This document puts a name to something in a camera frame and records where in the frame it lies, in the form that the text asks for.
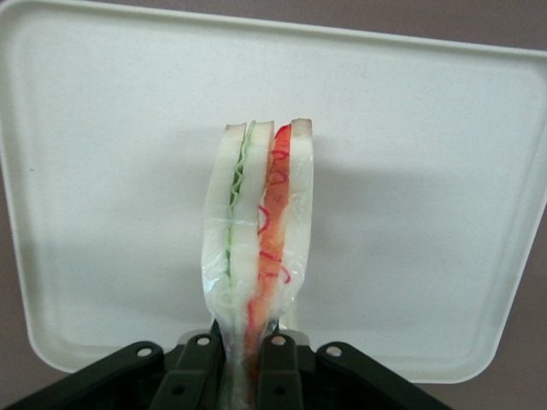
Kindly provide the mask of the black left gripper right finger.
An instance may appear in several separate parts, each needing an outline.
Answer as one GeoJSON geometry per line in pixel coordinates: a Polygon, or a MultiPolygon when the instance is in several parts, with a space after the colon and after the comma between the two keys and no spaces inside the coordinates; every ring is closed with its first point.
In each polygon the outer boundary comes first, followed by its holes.
{"type": "Polygon", "coordinates": [[[256,409],[304,409],[295,341],[286,334],[269,336],[259,358],[256,409]]]}

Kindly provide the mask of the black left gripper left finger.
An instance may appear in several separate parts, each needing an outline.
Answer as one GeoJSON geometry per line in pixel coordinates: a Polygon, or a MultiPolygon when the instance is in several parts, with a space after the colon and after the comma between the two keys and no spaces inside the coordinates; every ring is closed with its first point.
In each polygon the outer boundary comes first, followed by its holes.
{"type": "Polygon", "coordinates": [[[149,409],[216,409],[225,361],[220,336],[209,332],[190,337],[174,368],[160,382],[149,409]]]}

